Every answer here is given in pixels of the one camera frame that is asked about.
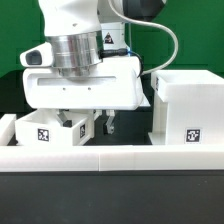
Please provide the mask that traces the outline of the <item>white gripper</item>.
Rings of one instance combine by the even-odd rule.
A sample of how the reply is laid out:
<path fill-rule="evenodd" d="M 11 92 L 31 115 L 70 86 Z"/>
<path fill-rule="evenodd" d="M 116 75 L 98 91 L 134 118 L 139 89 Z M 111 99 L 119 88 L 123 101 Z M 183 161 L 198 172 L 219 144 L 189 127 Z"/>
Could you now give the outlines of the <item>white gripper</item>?
<path fill-rule="evenodd" d="M 134 110 L 143 102 L 139 59 L 108 57 L 85 75 L 64 75 L 52 66 L 52 47 L 43 43 L 20 54 L 25 67 L 23 86 L 28 104 L 36 109 L 107 110 L 105 134 L 114 133 L 114 110 Z M 56 111 L 62 127 L 71 127 L 64 110 Z"/>

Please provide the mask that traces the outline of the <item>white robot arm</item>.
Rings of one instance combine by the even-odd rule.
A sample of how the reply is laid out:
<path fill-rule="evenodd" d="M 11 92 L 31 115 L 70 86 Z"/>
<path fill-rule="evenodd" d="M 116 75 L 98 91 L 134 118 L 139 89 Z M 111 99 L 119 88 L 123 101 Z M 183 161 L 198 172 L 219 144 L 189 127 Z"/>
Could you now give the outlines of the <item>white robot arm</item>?
<path fill-rule="evenodd" d="M 166 0 L 38 0 L 46 42 L 20 55 L 31 122 L 55 126 L 96 110 L 135 110 L 144 101 L 141 60 L 106 49 L 102 25 L 150 22 Z"/>

